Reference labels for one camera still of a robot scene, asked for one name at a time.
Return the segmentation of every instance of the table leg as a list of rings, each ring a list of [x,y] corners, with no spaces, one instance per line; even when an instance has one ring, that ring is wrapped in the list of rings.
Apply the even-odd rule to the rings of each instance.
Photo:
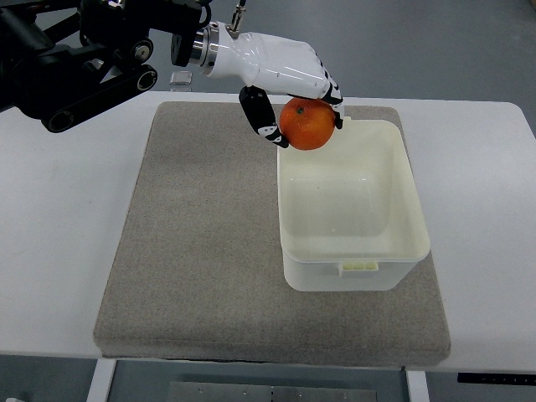
[[[410,402],[430,402],[428,384],[424,371],[406,371]]]
[[[108,400],[108,393],[110,392],[115,370],[115,359],[100,358],[97,360],[93,379],[91,380],[90,392],[87,395],[87,402],[106,402]]]

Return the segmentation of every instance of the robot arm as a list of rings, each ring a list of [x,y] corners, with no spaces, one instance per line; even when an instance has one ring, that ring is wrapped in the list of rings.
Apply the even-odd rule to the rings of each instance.
[[[231,24],[210,23],[210,2],[0,0],[0,111],[16,106],[49,131],[61,132],[150,90],[157,72],[144,63],[152,54],[149,29],[155,28],[173,34],[173,64],[198,64],[212,78],[239,76],[246,85],[240,92],[246,117],[277,145],[288,142],[266,91],[323,99],[342,127],[343,98],[311,46],[240,33],[245,0]],[[37,13],[62,8],[77,13],[45,31],[35,25]],[[77,31],[81,48],[56,44]]]
[[[238,76],[244,81],[240,104],[245,115],[255,132],[276,145],[288,147],[288,141],[279,131],[267,91],[322,99],[332,106],[336,126],[342,128],[341,92],[309,44],[211,23],[198,34],[195,46],[191,61],[208,77]]]

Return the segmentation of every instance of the gray felt mat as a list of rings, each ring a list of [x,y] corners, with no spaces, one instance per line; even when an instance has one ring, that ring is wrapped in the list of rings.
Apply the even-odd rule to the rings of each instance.
[[[402,129],[394,109],[347,115]],[[286,284],[276,147],[220,103],[159,106],[94,339],[111,358],[339,366],[433,365],[450,351],[431,254],[391,291]]]

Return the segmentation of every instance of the small clear object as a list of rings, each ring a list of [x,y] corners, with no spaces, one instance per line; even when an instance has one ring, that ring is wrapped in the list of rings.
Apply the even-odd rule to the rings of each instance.
[[[190,85],[192,83],[191,71],[174,71],[169,81],[170,85]]]

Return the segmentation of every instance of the white robotic hand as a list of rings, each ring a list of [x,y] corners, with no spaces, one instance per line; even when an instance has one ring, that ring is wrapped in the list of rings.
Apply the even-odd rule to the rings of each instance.
[[[244,81],[240,103],[259,135],[288,147],[266,91],[322,99],[335,111],[336,127],[342,128],[340,89],[309,44],[262,33],[231,34],[223,23],[211,23],[198,34],[190,61],[209,77],[238,76]]]

